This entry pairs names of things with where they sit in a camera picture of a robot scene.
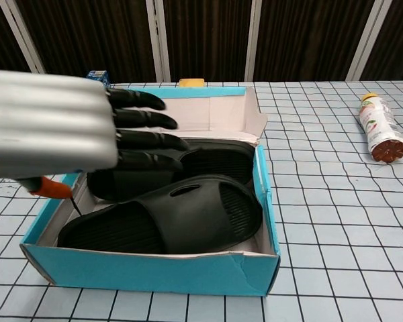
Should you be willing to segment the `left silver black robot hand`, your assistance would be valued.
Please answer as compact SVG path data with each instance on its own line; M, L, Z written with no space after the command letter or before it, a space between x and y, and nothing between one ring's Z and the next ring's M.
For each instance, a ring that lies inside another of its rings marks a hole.
M180 170L158 149L186 150L177 122L156 95L111 89L88 78L0 70L0 178L29 193L69 199L55 174Z

